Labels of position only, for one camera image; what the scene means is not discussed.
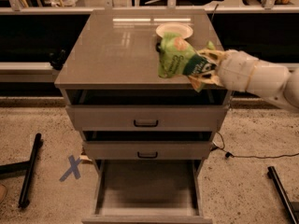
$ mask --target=power cord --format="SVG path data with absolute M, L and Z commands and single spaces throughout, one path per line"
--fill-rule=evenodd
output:
M 283 158 L 283 157 L 295 157 L 295 156 L 299 155 L 299 153 L 282 154 L 282 155 L 278 155 L 278 156 L 255 156 L 255 155 L 244 156 L 244 155 L 235 155 L 235 154 L 233 154 L 233 153 L 225 150 L 225 142 L 224 142 L 224 138 L 223 138 L 222 134 L 219 133 L 219 132 L 216 132 L 216 134 L 218 134 L 220 136 L 220 138 L 221 138 L 222 147 L 217 146 L 213 142 L 213 148 L 211 149 L 211 151 L 219 149 L 222 152 L 225 152 L 225 158 L 226 159 L 232 157 L 232 158 L 240 158 L 240 159 L 260 159 L 260 160 L 266 160 L 266 159 L 279 159 L 279 158 Z

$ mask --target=floor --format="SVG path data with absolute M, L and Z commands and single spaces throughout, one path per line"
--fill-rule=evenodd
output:
M 81 153 L 81 137 L 57 98 L 0 99 L 0 165 L 29 160 L 36 133 L 43 147 L 36 162 L 29 206 L 20 210 L 23 173 L 1 175 L 7 197 L 0 203 L 3 224 L 81 223 L 93 206 L 97 173 L 92 164 L 78 165 L 80 178 L 60 178 Z M 235 99 L 220 133 L 235 156 L 279 156 L 299 152 L 299 114 L 275 109 L 260 100 Z M 215 143 L 222 146 L 221 137 Z M 210 153 L 198 177 L 204 217 L 215 224 L 291 223 L 267 167 L 275 166 L 289 199 L 299 201 L 299 156 L 278 159 L 229 158 Z

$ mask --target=black pole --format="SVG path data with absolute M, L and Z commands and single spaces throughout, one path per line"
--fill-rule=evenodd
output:
M 270 178 L 272 178 L 274 184 L 275 184 L 275 187 L 277 188 L 277 191 L 278 191 L 278 194 L 280 196 L 280 199 L 284 205 L 284 207 L 286 208 L 287 212 L 288 212 L 288 215 L 289 215 L 289 218 L 291 220 L 291 222 L 293 224 L 298 224 L 298 218 L 292 208 L 292 204 L 287 196 L 287 193 L 286 191 L 284 190 L 280 180 L 279 180 L 279 177 L 278 177 L 278 173 L 277 171 L 275 170 L 275 167 L 273 166 L 270 166 L 268 167 L 268 176 Z
M 21 196 L 19 198 L 19 207 L 20 208 L 26 208 L 30 203 L 28 200 L 28 192 L 29 192 L 29 188 L 30 188 L 30 184 L 31 184 L 31 180 L 32 180 L 32 175 L 34 172 L 37 153 L 38 153 L 39 148 L 42 147 L 42 145 L 43 144 L 41 142 L 41 134 L 37 133 L 36 139 L 35 139 L 34 145 L 32 147 L 32 151 L 31 151 L 31 156 L 30 156 L 30 160 L 29 160 L 29 168 L 26 171 L 26 176 L 24 178 L 24 182 L 23 182 L 22 188 L 21 188 Z

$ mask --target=drawer handle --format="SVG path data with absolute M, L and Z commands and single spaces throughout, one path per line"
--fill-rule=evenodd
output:
M 148 160 L 153 160 L 158 158 L 158 152 L 154 153 L 140 153 L 137 152 L 137 156 L 139 159 L 148 159 Z
M 159 124 L 159 120 L 136 120 L 134 119 L 134 126 L 138 128 L 154 128 Z

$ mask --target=drawer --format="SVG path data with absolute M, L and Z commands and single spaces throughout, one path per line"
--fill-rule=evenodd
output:
M 212 223 L 193 161 L 101 161 L 89 223 Z
M 212 147 L 203 141 L 208 137 L 196 132 L 97 132 L 97 141 L 83 142 L 83 147 L 93 160 L 201 160 Z
M 79 131 L 217 131 L 227 108 L 71 105 L 66 111 Z

